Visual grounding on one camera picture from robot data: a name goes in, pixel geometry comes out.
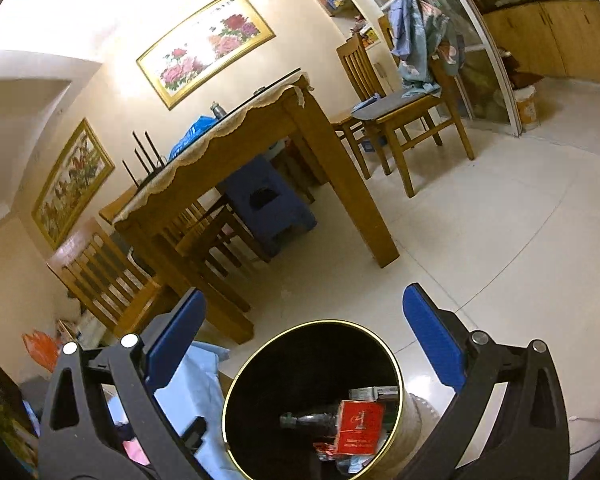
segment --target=small box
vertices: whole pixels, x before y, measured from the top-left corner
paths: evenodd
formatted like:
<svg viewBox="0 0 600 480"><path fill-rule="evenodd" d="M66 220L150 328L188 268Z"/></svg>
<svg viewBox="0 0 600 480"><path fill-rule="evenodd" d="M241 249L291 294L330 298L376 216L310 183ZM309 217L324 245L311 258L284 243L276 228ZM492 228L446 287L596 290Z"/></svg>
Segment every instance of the small box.
<svg viewBox="0 0 600 480"><path fill-rule="evenodd" d="M399 398L398 386L368 386L349 390L349 399L351 400L375 402L376 400L398 400Z"/></svg>
<svg viewBox="0 0 600 480"><path fill-rule="evenodd" d="M373 455L382 431L384 406L379 402L343 400L338 410L335 454Z"/></svg>

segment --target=wooden table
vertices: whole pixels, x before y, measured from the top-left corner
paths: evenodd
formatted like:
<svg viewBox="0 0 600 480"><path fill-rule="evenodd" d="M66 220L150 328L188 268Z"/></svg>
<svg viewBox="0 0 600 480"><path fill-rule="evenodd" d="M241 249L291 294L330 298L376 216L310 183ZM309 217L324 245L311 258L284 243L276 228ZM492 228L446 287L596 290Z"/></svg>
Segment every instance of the wooden table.
<svg viewBox="0 0 600 480"><path fill-rule="evenodd" d="M236 117L246 113L234 131L197 140L171 162L176 164L168 177L155 177L162 182L141 189L114 219L115 229L177 294L184 295L192 286L199 288L207 300L206 319L238 343L253 337L252 323L209 286L160 231L187 205L277 140L291 137L318 180L331 183L381 267L398 258L376 204L309 88L306 75L300 73L291 84L286 80L274 88L275 101L270 102L272 92L266 92L255 103L234 110L231 115L237 114ZM187 152L195 151L200 142L205 146L208 143L206 151L192 163L184 164L184 160L189 160Z"/></svg>

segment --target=trash can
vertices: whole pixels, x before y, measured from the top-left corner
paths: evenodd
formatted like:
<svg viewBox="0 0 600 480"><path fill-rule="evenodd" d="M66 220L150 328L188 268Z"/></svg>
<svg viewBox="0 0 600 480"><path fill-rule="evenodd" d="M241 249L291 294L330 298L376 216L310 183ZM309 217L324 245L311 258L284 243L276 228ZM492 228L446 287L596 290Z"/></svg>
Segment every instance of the trash can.
<svg viewBox="0 0 600 480"><path fill-rule="evenodd" d="M536 87L529 85L519 90L514 90L513 97L516 99L520 121L522 122L522 127L525 131L528 132L538 126L538 114L536 113Z"/></svg>
<svg viewBox="0 0 600 480"><path fill-rule="evenodd" d="M333 463L318 460L310 435L280 427L280 415L333 405L349 390L397 386L397 416L372 461L348 478L393 480L421 430L418 409L404 391L388 346L368 329L320 320L283 332L244 364L227 394L222 436L229 456L250 480L340 480Z"/></svg>

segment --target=chair seat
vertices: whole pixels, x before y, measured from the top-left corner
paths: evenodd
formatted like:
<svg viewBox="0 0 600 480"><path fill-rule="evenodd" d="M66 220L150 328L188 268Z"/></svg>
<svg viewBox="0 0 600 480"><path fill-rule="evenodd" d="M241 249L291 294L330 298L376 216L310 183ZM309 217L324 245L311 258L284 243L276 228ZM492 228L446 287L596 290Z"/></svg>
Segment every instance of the chair seat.
<svg viewBox="0 0 600 480"><path fill-rule="evenodd" d="M354 121L353 117L351 117L351 109L343 110L339 114L335 114L329 117L329 122L331 126L342 126L343 124Z"/></svg>
<svg viewBox="0 0 600 480"><path fill-rule="evenodd" d="M382 116L390 114L395 110L399 110L405 105L414 103L420 99L433 97L430 94L418 94L402 97L403 94L404 90L398 90L397 92L389 94L387 97L383 97L369 106L365 106L364 108L360 108L360 110L352 112L351 116L360 121L374 121Z"/></svg>

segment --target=lace tablecloth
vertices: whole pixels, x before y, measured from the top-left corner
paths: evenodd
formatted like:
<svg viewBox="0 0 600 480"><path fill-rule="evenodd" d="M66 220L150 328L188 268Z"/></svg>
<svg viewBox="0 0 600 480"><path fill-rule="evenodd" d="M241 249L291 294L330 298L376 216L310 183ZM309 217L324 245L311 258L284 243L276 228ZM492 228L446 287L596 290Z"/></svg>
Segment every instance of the lace tablecloth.
<svg viewBox="0 0 600 480"><path fill-rule="evenodd" d="M173 178L179 167L188 166L189 164L196 162L206 152L211 139L227 136L237 130L238 126L240 126L244 121L247 112L252 108L263 108L273 104L289 88L294 88L296 90L296 94L298 95L298 104L304 107L304 96L302 95L302 90L300 87L295 85L295 83L300 81L300 79L303 77L307 82L309 81L306 72L294 72L276 85L257 95L243 106L233 110L229 115L227 115L227 117L222 119L222 121L213 126L202 137L196 140L196 142L194 142L180 155L174 158L158 175L151 180L151 182L146 184L146 186L144 186L129 201L129 203L120 211L120 213L118 213L118 215L114 218L113 223L115 224L117 222L126 220L133 211L146 205L150 195L160 193L161 191L167 189L169 184L171 184L173 181Z"/></svg>

